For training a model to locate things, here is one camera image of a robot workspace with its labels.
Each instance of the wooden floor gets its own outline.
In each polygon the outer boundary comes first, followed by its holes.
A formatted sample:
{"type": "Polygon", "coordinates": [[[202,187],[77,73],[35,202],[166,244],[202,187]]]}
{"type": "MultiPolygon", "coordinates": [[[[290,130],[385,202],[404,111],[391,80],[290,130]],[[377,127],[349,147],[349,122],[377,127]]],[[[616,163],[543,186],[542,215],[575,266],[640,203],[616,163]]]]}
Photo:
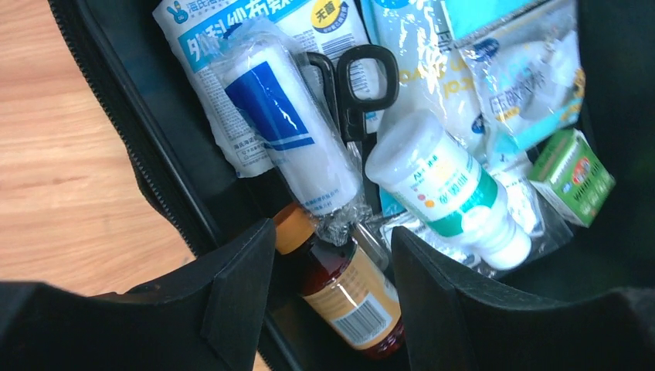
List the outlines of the wooden floor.
{"type": "Polygon", "coordinates": [[[46,1],[0,13],[0,50],[0,280],[125,292],[193,259],[138,192],[46,1]]]}

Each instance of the blue package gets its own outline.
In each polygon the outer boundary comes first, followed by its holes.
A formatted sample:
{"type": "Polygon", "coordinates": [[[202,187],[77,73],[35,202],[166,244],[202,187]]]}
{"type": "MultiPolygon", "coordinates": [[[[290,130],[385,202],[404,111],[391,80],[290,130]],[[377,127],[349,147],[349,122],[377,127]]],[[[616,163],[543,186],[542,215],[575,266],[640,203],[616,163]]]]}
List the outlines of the blue package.
{"type": "Polygon", "coordinates": [[[394,216],[406,211],[403,205],[382,188],[380,188],[380,204],[382,205],[383,216],[394,216]]]}
{"type": "Polygon", "coordinates": [[[530,4],[534,0],[442,0],[450,18],[455,39],[462,39],[478,29],[530,4]]]}

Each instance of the medical gauze package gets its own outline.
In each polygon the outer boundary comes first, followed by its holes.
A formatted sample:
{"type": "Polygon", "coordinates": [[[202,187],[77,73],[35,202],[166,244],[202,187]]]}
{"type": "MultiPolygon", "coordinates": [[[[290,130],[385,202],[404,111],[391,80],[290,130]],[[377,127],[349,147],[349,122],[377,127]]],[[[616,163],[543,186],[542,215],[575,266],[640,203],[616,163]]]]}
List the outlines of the medical gauze package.
{"type": "Polygon", "coordinates": [[[378,139],[407,114],[431,110],[443,127],[476,159],[484,155],[484,122],[473,77],[453,49],[446,16],[437,0],[361,2],[371,42],[398,60],[400,89],[385,111],[378,139]]]}
{"type": "MultiPolygon", "coordinates": [[[[220,38],[237,23],[267,17],[305,51],[323,53],[333,63],[351,47],[368,44],[353,0],[164,0],[153,16],[198,94],[216,144],[240,178],[258,176],[273,163],[209,70],[202,36],[220,38]]],[[[385,84],[373,60],[353,63],[351,80],[362,99],[378,97],[385,84]]],[[[382,112],[368,114],[367,130],[377,131],[381,118],[382,112]]]]}
{"type": "Polygon", "coordinates": [[[577,122],[585,93],[575,0],[534,8],[472,40],[457,41],[473,74],[487,129],[487,160],[535,146],[577,122]]]}

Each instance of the zipper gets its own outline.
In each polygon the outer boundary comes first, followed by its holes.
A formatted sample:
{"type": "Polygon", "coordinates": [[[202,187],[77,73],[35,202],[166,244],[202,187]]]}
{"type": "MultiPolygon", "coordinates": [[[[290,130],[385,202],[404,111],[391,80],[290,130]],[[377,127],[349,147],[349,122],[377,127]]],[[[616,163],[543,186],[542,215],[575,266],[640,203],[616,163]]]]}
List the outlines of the zipper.
{"type": "MultiPolygon", "coordinates": [[[[88,31],[84,23],[80,21],[83,16],[74,10],[75,6],[69,3],[68,0],[64,3],[64,6],[59,6],[58,0],[49,0],[48,3],[68,49],[73,55],[93,95],[98,100],[120,139],[123,141],[133,167],[139,171],[145,184],[152,191],[156,203],[161,206],[158,211],[179,232],[188,248],[196,257],[213,250],[212,247],[208,247],[207,245],[218,246],[217,239],[211,232],[204,231],[199,227],[206,225],[206,221],[198,220],[199,218],[196,213],[190,210],[192,207],[188,203],[179,201],[180,199],[184,199],[184,196],[176,188],[175,181],[171,179],[172,175],[165,174],[165,172],[161,171],[157,171],[157,173],[151,171],[153,168],[167,168],[167,164],[156,154],[148,153],[150,151],[156,151],[150,143],[149,137],[138,130],[138,125],[130,126],[123,124],[125,122],[138,122],[138,116],[134,112],[131,112],[130,105],[126,102],[127,98],[120,93],[117,82],[107,73],[110,69],[105,60],[99,57],[100,53],[96,51],[96,44],[90,36],[85,36],[88,34],[88,31]],[[115,107],[126,108],[124,110],[118,110],[115,107]],[[139,143],[140,151],[135,149],[132,143],[139,143]]],[[[265,318],[264,321],[271,321],[271,318],[265,318]]],[[[285,357],[284,349],[279,347],[274,336],[270,336],[266,330],[261,335],[266,338],[266,346],[260,346],[258,343],[257,351],[271,371],[277,371],[277,369],[298,369],[297,367],[289,366],[286,361],[282,360],[288,358],[285,357]],[[281,365],[282,363],[286,363],[286,365],[280,368],[276,368],[273,365],[281,365]]]]}

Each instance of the medicine bottle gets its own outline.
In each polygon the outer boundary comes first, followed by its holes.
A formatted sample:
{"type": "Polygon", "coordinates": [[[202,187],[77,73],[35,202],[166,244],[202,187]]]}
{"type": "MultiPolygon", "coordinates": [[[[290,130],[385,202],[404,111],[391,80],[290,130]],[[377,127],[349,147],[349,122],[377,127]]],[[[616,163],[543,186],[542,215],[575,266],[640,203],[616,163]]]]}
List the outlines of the medicine bottle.
{"type": "Polygon", "coordinates": [[[383,359],[405,341],[395,287],[366,253],[314,234],[310,217],[291,204],[273,218],[276,248],[297,292],[354,349],[383,359]]]}
{"type": "Polygon", "coordinates": [[[492,268],[523,263],[531,240],[507,209],[507,191],[428,111],[408,114],[382,136],[366,175],[445,242],[477,253],[492,268]]]}

